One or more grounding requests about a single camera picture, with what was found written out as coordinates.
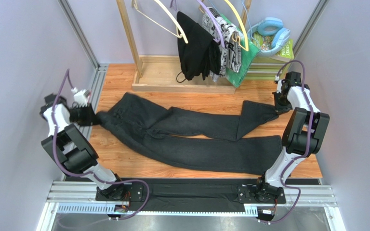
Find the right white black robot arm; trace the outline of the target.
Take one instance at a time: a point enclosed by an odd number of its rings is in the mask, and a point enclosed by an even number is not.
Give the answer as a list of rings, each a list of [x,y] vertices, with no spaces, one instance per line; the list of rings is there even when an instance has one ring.
[[[297,165],[319,152],[330,122],[330,116],[313,103],[310,88],[299,72],[288,72],[277,83],[275,108],[293,113],[282,135],[279,157],[257,180],[254,194],[264,202],[281,196],[284,183]]]

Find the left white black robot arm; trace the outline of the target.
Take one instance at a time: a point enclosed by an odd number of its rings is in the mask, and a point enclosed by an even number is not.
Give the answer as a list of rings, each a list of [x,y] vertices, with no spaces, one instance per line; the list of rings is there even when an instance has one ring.
[[[100,124],[87,97],[76,94],[71,107],[66,98],[56,94],[50,94],[44,100],[40,115],[49,125],[49,134],[41,145],[50,158],[59,164],[66,176],[95,182],[98,199],[125,199],[127,190],[121,178],[99,164],[97,152],[79,130],[79,127]]]

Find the black denim trousers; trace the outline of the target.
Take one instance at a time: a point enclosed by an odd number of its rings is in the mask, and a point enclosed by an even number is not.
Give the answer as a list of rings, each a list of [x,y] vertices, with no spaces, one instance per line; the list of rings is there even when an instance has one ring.
[[[238,115],[164,108],[126,93],[97,113],[101,126],[135,152],[174,167],[260,175],[282,151],[279,135],[248,133],[278,118],[273,106],[244,101]]]

